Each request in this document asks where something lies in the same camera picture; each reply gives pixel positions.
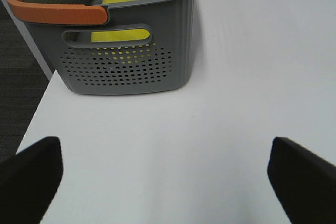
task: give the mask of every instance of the orange handle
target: orange handle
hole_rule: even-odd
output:
[[[13,14],[26,22],[66,24],[66,25],[102,25],[108,20],[108,14],[102,6],[82,4],[38,4],[25,3],[23,0],[7,0]]]

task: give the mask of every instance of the white table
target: white table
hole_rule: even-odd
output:
[[[289,223],[267,178],[272,139],[336,164],[335,0],[215,1],[196,0],[183,88],[85,96],[54,74],[20,146],[61,139],[42,223]]]

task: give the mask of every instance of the basket handle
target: basket handle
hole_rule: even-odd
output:
[[[91,42],[91,33],[99,31],[122,31],[122,30],[134,30],[144,29],[149,32],[149,37],[140,40],[125,40],[125,41],[109,41],[109,42]],[[140,46],[149,44],[153,39],[152,28],[146,24],[133,24],[133,25],[118,25],[105,28],[76,28],[74,30],[65,30],[62,33],[62,39],[64,42],[74,48],[111,48],[111,47],[126,47],[126,46]]]
[[[102,25],[108,14],[102,6],[83,4],[38,4],[7,0],[13,14],[26,22],[66,25]]]

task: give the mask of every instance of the basket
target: basket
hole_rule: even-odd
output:
[[[79,94],[177,89],[191,74],[194,0],[7,0],[66,86]],[[146,39],[91,42],[94,31],[145,29]]]

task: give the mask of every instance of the gray carpet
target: gray carpet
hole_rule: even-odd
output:
[[[14,155],[48,79],[0,2],[0,162]]]

